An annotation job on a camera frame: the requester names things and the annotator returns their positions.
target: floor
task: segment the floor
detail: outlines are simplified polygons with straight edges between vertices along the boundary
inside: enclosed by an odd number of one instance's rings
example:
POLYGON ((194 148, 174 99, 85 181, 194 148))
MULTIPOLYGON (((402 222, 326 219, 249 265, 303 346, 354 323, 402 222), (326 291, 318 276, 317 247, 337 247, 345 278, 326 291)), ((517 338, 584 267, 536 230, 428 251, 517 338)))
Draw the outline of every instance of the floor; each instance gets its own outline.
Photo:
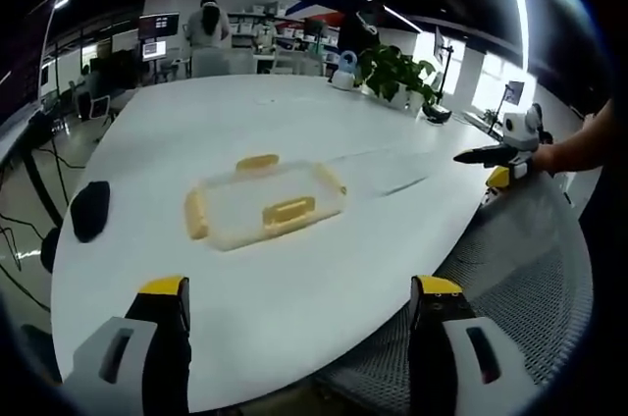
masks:
MULTIPOLYGON (((59 155, 71 166, 85 166, 97 147, 96 138, 102 136, 106 130, 107 128, 103 128, 102 121, 99 120, 82 123, 76 118, 68 118, 55 136, 59 155)), ((52 145, 47 143, 42 148, 51 149, 52 145)), ((33 157, 50 196, 61 215, 65 215, 67 205, 54 156, 44 151, 34 151, 33 157)), ((32 223, 43 236, 46 236, 53 227, 52 221, 35 195, 26 169, 19 158, 16 157, 12 161, 12 166, 4 173, 0 189, 0 214, 32 223)), ((61 172, 68 196, 72 198, 79 184, 82 169, 71 169, 62 163, 61 172)), ((41 240, 32 228, 25 225, 17 225, 0 219, 0 227, 11 229, 17 247, 14 260, 7 241, 0 236, 0 264, 35 299, 49 307, 52 276, 40 262, 41 240)), ((46 333, 51 333, 49 313, 25 296, 2 271, 0 271, 0 293, 16 330, 23 325, 31 325, 46 333)), ((202 414, 281 416, 295 413, 332 416, 370 414, 333 393, 317 388, 307 380, 270 396, 246 403, 239 408, 202 414)))
MULTIPOLYGON (((65 126, 55 136, 58 153, 71 166, 84 166, 97 146, 94 140, 102 136, 105 131, 106 128, 102 127, 102 121, 99 120, 81 123, 76 118, 67 119, 65 126)), ((42 148, 51 149, 52 145, 47 143, 42 148)), ((67 205, 54 156, 43 151, 33 151, 33 157, 50 196, 61 215, 65 215, 67 205)), ((30 222, 43 236, 46 236, 53 227, 52 221, 37 198, 20 159, 15 157, 12 165, 13 169, 7 168, 4 173, 0 190, 0 214, 30 222)), ((72 198, 82 169, 70 169, 62 163, 61 172, 66 192, 72 198)), ((17 246, 16 259, 22 269, 20 270, 16 265, 3 236, 0 236, 0 264, 38 301, 50 306, 51 275, 41 266, 39 260, 41 240, 30 227, 25 225, 0 219, 0 227, 11 229, 17 246)), ((0 290, 5 307, 17 328, 24 324, 31 324, 50 333, 50 315, 14 286, 2 271, 0 271, 0 290)))

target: black object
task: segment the black object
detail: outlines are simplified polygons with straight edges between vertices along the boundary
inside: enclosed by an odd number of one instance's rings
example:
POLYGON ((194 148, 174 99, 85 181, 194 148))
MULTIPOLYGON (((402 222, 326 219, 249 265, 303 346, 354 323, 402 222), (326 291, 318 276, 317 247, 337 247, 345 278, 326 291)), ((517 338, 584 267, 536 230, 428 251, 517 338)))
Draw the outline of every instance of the black object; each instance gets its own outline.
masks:
POLYGON ((125 318, 157 324, 142 372, 143 414, 189 414, 188 278, 181 280, 176 294, 138 293, 125 318))
POLYGON ((57 243, 59 242, 59 234, 61 230, 59 228, 53 228, 50 233, 41 241, 41 253, 39 259, 43 268, 52 274, 52 269, 55 264, 55 256, 57 254, 57 243))
POLYGON ((90 182, 70 205, 75 235, 80 242, 90 242, 102 232, 109 216, 109 183, 90 182))
POLYGON ((139 17, 138 38, 174 36, 179 32, 179 13, 153 14, 139 17))
POLYGON ((52 335, 41 331, 33 325, 22 325, 21 330, 26 337, 28 350, 30 350, 36 356, 39 363, 43 365, 48 377, 55 383, 61 384, 63 380, 59 372, 59 367, 57 366, 52 335))
POLYGON ((340 33, 338 36, 338 50, 340 53, 344 51, 352 51, 360 56, 367 48, 372 48, 380 44, 380 35, 373 34, 364 28, 358 17, 348 14, 342 21, 340 33))
POLYGON ((37 171, 37 165, 35 164, 35 160, 32 158, 30 150, 22 151, 22 161, 24 162, 24 167, 26 168, 26 173, 28 174, 30 183, 32 183, 35 193, 39 197, 39 200, 41 200, 41 203, 46 209, 52 223, 54 223, 56 227, 61 227, 63 224, 63 218, 61 218, 55 203, 52 201, 52 198, 50 198, 48 190, 46 190, 46 186, 39 175, 39 171, 37 171))
POLYGON ((107 115, 108 101, 106 99, 99 100, 93 103, 93 110, 91 108, 92 98, 89 92, 82 92, 78 95, 78 114, 80 119, 85 122, 86 120, 98 119, 107 115))
POLYGON ((446 321, 474 318, 462 293, 425 293, 420 281, 408 345, 410 415, 453 416, 458 377, 446 321))
MULTIPOLYGON (((501 97, 501 100, 499 101, 499 106, 497 107, 497 113, 495 114, 495 117, 493 118, 493 122, 491 123, 491 127, 489 128, 488 134, 491 134, 491 132, 493 131, 493 127, 497 123, 497 119, 499 118, 499 112, 501 112, 501 106, 503 105, 504 102, 508 102, 509 104, 512 104, 512 105, 519 105, 519 101, 521 100, 521 95, 523 94, 523 86, 524 86, 524 83, 518 80, 510 80, 508 84, 505 85, 505 88, 503 90, 503 96, 501 97)), ((541 110, 541 106, 539 104, 537 104, 537 106, 538 106, 538 110, 541 110)))
POLYGON ((451 111, 440 105, 423 104, 423 113, 433 124, 444 124, 451 117, 451 111))
POLYGON ((507 144, 485 146, 469 149, 453 158, 454 161, 463 164, 484 164, 485 167, 505 166, 508 161, 514 159, 519 150, 507 144))

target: potted plant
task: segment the potted plant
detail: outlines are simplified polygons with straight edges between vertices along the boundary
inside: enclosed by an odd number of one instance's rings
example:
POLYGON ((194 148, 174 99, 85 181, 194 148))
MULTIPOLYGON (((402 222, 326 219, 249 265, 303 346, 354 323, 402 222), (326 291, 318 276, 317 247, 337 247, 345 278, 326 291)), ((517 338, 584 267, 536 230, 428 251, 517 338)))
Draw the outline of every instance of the potted plant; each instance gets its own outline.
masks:
POLYGON ((482 118, 489 125, 495 124, 498 127, 501 127, 501 122, 497 118, 497 110, 491 110, 491 109, 486 110, 482 118))
POLYGON ((423 103, 433 104, 437 100, 434 89, 423 82, 434 72, 434 66, 428 61, 414 63, 395 46, 378 45, 364 50, 358 66, 364 83, 395 108, 418 113, 423 103))

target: robotic arm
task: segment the robotic arm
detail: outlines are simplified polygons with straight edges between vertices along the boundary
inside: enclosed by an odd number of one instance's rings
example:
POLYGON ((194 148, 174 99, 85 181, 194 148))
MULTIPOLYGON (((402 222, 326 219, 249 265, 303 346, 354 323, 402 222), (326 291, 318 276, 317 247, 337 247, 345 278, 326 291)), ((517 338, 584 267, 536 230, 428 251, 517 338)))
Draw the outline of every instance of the robotic arm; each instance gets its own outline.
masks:
POLYGON ((543 111, 535 103, 525 114, 504 114, 502 144, 470 149, 453 160, 464 164, 483 164, 486 168, 497 166, 487 185, 506 188, 532 171, 532 155, 539 148, 540 133, 545 133, 543 111))

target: desk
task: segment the desk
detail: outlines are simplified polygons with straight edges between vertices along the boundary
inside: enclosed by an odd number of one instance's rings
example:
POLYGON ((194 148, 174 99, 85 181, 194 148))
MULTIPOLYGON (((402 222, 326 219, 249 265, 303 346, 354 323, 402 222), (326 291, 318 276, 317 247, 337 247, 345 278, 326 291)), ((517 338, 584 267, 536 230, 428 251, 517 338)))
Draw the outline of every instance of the desk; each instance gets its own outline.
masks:
POLYGON ((463 112, 462 116, 475 127, 487 133, 492 139, 498 142, 501 142, 503 140, 503 131, 499 125, 495 124, 493 126, 493 130, 491 130, 491 124, 487 124, 484 120, 475 115, 473 112, 463 112))
POLYGON ((258 55, 254 54, 253 58, 255 59, 255 73, 259 73, 259 62, 260 61, 275 61, 275 55, 258 55))
MULTIPOLYGON (((52 276, 52 330, 67 377, 73 353, 124 316, 150 280, 190 278, 189 410, 237 404, 329 364, 382 326, 472 218, 489 171, 453 163, 491 140, 454 120, 431 126, 322 78, 225 76, 144 87, 94 151, 78 190, 111 184, 92 243, 66 217, 52 276), (246 156, 326 161, 391 146, 437 159, 401 192, 349 204, 304 230, 221 253, 187 237, 185 195, 246 156)), ((342 178, 348 187, 354 180, 342 178)))
POLYGON ((9 153, 13 150, 13 147, 28 128, 29 120, 30 114, 23 120, 12 124, 10 128, 3 130, 3 133, 0 134, 0 160, 3 164, 5 159, 9 156, 9 153))

